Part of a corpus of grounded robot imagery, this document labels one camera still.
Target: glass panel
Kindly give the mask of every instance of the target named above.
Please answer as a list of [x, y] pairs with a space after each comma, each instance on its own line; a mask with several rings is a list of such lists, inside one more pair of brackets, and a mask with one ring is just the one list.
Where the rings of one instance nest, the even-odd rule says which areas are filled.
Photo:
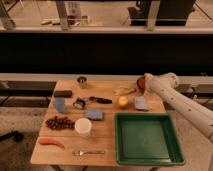
[[[172, 30], [181, 26], [182, 29], [213, 29], [212, 0], [161, 0], [159, 9], [153, 5], [156, 0], [64, 1], [64, 11], [59, 9], [56, 1], [3, 0], [3, 2], [9, 16], [16, 23], [16, 29], [48, 28], [51, 31], [56, 28], [60, 31], [67, 23], [69, 31], [73, 31], [73, 28], [81, 30], [94, 27], [102, 30], [140, 28], [141, 31], [147, 31], [148, 23], [155, 19], [157, 27], [154, 28], [162, 29], [164, 28], [162, 26], [166, 26]], [[64, 16], [64, 20], [60, 20], [59, 13]]]

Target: chair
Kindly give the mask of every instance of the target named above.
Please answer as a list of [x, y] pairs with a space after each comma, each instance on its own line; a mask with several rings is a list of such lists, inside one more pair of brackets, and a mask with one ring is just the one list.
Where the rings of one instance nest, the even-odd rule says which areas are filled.
[[[183, 26], [193, 11], [196, 0], [161, 0], [156, 25]], [[151, 0], [136, 1], [136, 7], [128, 7], [131, 25], [145, 25]]]
[[3, 140], [8, 139], [8, 138], [10, 138], [10, 137], [14, 137], [14, 141], [15, 141], [15, 142], [21, 142], [21, 141], [23, 140], [23, 138], [24, 138], [24, 135], [21, 134], [21, 133], [18, 132], [18, 131], [12, 131], [12, 132], [7, 133], [7, 134], [5, 134], [5, 135], [1, 135], [1, 136], [0, 136], [0, 142], [3, 141]]

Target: blue sponge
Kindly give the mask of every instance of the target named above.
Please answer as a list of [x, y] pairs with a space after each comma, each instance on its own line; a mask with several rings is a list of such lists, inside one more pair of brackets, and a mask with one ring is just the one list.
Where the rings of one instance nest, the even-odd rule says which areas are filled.
[[103, 120], [103, 111], [101, 109], [87, 109], [85, 110], [85, 117], [90, 120], [101, 121]]

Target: floor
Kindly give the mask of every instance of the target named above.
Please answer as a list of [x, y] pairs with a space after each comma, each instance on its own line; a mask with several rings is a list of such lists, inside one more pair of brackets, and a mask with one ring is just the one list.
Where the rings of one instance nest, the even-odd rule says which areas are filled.
[[[50, 166], [32, 165], [30, 157], [38, 136], [38, 131], [45, 114], [45, 108], [1, 107], [0, 135], [18, 130], [24, 134], [23, 142], [16, 143], [12, 139], [1, 142], [0, 170], [4, 171], [52, 171]], [[186, 164], [175, 167], [178, 171], [207, 171], [213, 152], [212, 144], [198, 132], [188, 121], [175, 111], [168, 111], [172, 115]], [[78, 166], [61, 166], [65, 171], [80, 171]], [[88, 167], [88, 171], [147, 171], [147, 167]]]

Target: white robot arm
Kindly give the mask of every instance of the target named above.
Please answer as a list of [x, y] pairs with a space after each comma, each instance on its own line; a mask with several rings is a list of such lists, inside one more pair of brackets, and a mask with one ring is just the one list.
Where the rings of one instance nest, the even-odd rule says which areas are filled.
[[[158, 94], [213, 143], [213, 111], [177, 92], [174, 88], [178, 84], [179, 79], [174, 73], [160, 76], [145, 74], [146, 90]], [[213, 155], [209, 171], [213, 171]]]

